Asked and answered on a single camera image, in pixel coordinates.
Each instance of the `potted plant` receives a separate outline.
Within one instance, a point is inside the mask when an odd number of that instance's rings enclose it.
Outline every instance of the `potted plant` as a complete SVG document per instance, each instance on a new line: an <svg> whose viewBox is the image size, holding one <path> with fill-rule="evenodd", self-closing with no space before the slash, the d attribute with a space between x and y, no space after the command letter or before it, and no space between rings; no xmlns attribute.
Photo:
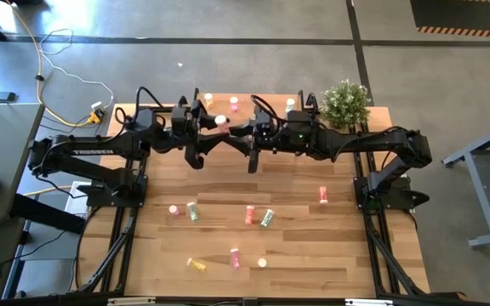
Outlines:
<svg viewBox="0 0 490 306"><path fill-rule="evenodd" d="M336 88L322 93L321 118L332 128L347 128L356 123L366 123L370 110L366 104L368 90L358 84L342 81Z"/></svg>

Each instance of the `small bottle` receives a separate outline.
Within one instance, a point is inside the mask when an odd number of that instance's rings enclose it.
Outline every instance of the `small bottle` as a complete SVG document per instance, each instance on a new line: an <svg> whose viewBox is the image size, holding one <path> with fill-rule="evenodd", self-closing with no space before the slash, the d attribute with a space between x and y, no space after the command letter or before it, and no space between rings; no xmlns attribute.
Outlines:
<svg viewBox="0 0 490 306"><path fill-rule="evenodd" d="M285 112L290 112L294 109L294 99L287 99L287 107L285 108Z"/></svg>
<svg viewBox="0 0 490 306"><path fill-rule="evenodd" d="M231 105L231 111L236 112L237 111L237 97L231 97L230 98L230 105Z"/></svg>
<svg viewBox="0 0 490 306"><path fill-rule="evenodd" d="M245 215L245 224L252 224L253 223L253 216L254 216L254 207L253 206L247 206L247 214Z"/></svg>
<svg viewBox="0 0 490 306"><path fill-rule="evenodd" d="M266 212L265 212L265 216L264 216L264 220L262 220L262 223L260 225L266 227L270 224L271 220L273 219L273 215L275 213L271 210L271 209L268 209Z"/></svg>
<svg viewBox="0 0 490 306"><path fill-rule="evenodd" d="M198 263L196 260L194 260L192 258L188 258L188 261L186 262L186 265L189 266L189 267L193 267L195 269L199 269L200 271L205 271L205 268L207 268L205 266L205 264Z"/></svg>
<svg viewBox="0 0 490 306"><path fill-rule="evenodd" d="M265 268L265 266L268 264L268 262L265 260L265 258L259 259L259 267L260 268Z"/></svg>
<svg viewBox="0 0 490 306"><path fill-rule="evenodd" d="M219 127L221 133L230 133L230 128L228 127L228 122L226 122L226 116L218 115L214 118L214 122Z"/></svg>
<svg viewBox="0 0 490 306"><path fill-rule="evenodd" d="M206 93L203 98L205 99L205 104L208 109L213 107L213 95L210 93Z"/></svg>
<svg viewBox="0 0 490 306"><path fill-rule="evenodd" d="M320 204L328 204L328 196L327 196L327 187L321 186L319 187L319 196L321 197L319 203Z"/></svg>
<svg viewBox="0 0 490 306"><path fill-rule="evenodd" d="M197 210L196 210L196 203L195 202L190 202L186 204L188 207L188 212L191 215L191 220L196 221L197 220Z"/></svg>
<svg viewBox="0 0 490 306"><path fill-rule="evenodd" d="M169 207L169 213L174 216L179 216L179 209L175 205L172 205Z"/></svg>
<svg viewBox="0 0 490 306"><path fill-rule="evenodd" d="M238 249L231 249L231 264L234 266L235 269L239 268L239 250Z"/></svg>

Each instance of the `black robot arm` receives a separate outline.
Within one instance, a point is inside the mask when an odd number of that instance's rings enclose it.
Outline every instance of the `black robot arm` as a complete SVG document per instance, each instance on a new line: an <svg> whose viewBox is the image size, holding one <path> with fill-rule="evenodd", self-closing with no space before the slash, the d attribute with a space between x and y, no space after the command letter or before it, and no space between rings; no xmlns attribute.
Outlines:
<svg viewBox="0 0 490 306"><path fill-rule="evenodd" d="M190 106L185 97L173 108L156 106L139 108L134 116L124 119L117 116L122 129L114 137L74 137L58 135L51 139L33 141L30 145L28 167L36 177L51 173L66 172L92 179L90 186L79 189L89 195L88 204L98 206L111 203L114 206L129 206L142 198L146 189L146 178L130 168L110 169L84 161L78 156L121 156L131 161L143 161L153 149L163 154L173 149L185 149L185 159L195 169L203 168L203 157L217 144L228 138L227 133L201 135L202 128L213 129L217 125L201 101ZM166 127L162 113L171 114L171 127Z"/></svg>
<svg viewBox="0 0 490 306"><path fill-rule="evenodd" d="M256 104L254 119L249 123L231 127L231 136L225 142L250 156L248 171L254 173L259 153L268 150L305 154L315 160L330 158L335 162L340 153L392 151L397 158L384 169L370 173L370 190L388 187L411 167L424 167L432 162L425 136L419 131L403 127L390 127L377 133L339 133L328 129L316 118L318 107L315 96L310 94L302 110L291 110L285 119L278 117L269 104L258 96L251 96Z"/></svg>

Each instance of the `desk leg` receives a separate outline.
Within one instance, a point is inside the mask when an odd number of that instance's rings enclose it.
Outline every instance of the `desk leg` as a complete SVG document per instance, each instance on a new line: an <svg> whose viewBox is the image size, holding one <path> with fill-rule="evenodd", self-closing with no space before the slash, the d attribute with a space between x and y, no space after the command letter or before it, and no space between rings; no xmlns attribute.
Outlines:
<svg viewBox="0 0 490 306"><path fill-rule="evenodd" d="M71 233L81 234L84 219L60 209L50 207L23 195L14 196L14 205L10 210L13 217L22 217L33 222L53 226Z"/></svg>

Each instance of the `wooden tabletop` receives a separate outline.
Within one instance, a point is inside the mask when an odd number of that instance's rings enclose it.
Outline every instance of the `wooden tabletop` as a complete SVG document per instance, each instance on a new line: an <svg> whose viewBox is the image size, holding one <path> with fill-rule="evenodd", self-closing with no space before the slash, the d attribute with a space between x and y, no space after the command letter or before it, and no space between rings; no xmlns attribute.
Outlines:
<svg viewBox="0 0 490 306"><path fill-rule="evenodd" d="M231 125L244 123L253 114L249 94L213 96L214 107L209 113L228 116ZM230 108L232 96L239 98L236 113ZM260 96L280 116L284 115L288 98L295 99L295 108L299 108L297 95ZM134 113L133 105L118 106L128 114ZM371 131L392 125L386 107L371 107L370 111ZM109 134L119 129L111 119ZM384 153L376 154L378 167L383 157ZM106 156L101 165L123 167L124 160ZM261 152L258 172L249 174L247 169L248 158L226 144L205 157L202 170L190 168L183 151L172 150L164 155L152 152L146 169L147 199L135 231L126 295L374 297L364 223L356 210L352 185L356 176L352 154L342 154L332 163ZM328 189L325 207L319 205L321 185ZM195 222L186 210L190 201L197 203L199 219ZM176 205L185 215L169 214L170 205ZM253 225L244 222L247 205L256 208ZM263 229L259 223L268 208L275 217ZM80 253L82 281L107 252L114 214L114 208L102 208L88 225ZM429 291L411 218L400 211L388 211L387 222L396 258L415 283ZM231 266L232 248L239 249L240 269ZM205 264L206 270L187 266L188 258ZM266 259L265 268L258 266L260 258ZM119 266L120 258L113 280ZM388 287L382 259L380 266Z"/></svg>

